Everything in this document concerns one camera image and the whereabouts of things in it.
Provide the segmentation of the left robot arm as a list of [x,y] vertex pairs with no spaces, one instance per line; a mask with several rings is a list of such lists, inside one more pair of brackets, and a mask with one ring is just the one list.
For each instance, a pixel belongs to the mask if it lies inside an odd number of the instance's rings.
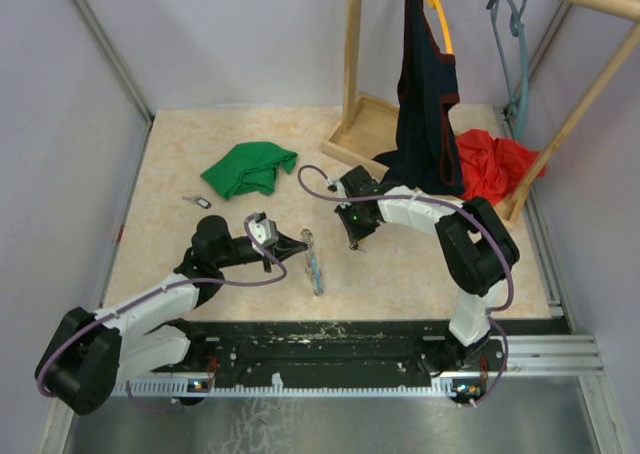
[[308,250],[307,243],[281,233],[263,213],[249,215],[244,235],[232,237],[226,220],[202,218],[181,263],[155,286],[128,301],[61,319],[34,377],[39,393],[57,398],[77,415],[97,410],[119,386],[149,372],[181,365],[194,371],[208,358],[204,336],[182,319],[230,285],[224,269],[259,263],[278,268],[275,284],[287,276],[285,260]]

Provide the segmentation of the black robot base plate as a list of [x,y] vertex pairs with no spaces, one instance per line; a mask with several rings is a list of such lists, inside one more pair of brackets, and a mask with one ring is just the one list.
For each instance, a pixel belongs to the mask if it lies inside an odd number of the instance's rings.
[[217,388],[431,387],[446,373],[495,373],[500,339],[458,348],[445,321],[197,322],[200,344],[159,374],[209,373]]

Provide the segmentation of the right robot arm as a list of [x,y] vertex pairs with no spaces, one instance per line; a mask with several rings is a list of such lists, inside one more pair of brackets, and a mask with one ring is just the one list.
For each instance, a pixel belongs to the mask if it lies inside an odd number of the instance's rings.
[[448,272],[458,286],[456,307],[449,322],[448,361],[470,369],[482,357],[481,344],[491,329],[489,312],[499,289],[514,296],[511,269],[519,249],[491,203],[483,197],[445,201],[394,181],[377,182],[358,166],[328,182],[341,201],[340,217],[355,250],[383,223],[396,224],[437,238]]

